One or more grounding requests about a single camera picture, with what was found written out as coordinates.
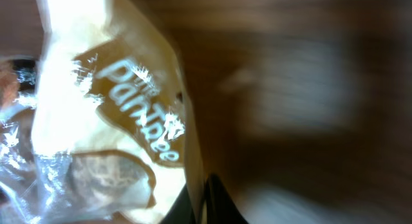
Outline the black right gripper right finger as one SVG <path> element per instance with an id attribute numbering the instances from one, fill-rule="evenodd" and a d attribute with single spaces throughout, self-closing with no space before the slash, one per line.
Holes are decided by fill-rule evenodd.
<path id="1" fill-rule="evenodd" d="M 248 224 L 216 174 L 209 175 L 204 198 L 207 224 Z"/>

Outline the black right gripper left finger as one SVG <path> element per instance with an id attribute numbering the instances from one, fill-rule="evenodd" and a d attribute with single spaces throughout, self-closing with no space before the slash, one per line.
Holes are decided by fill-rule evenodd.
<path id="1" fill-rule="evenodd" d="M 196 224 L 186 185 L 160 224 Z"/>

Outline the beige brown snack bag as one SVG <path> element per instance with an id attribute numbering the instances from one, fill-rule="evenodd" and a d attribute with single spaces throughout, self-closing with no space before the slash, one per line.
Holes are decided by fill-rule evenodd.
<path id="1" fill-rule="evenodd" d="M 1 222 L 160 223 L 203 206 L 179 58 L 132 0 L 36 0 L 42 55 L 1 70 Z"/>

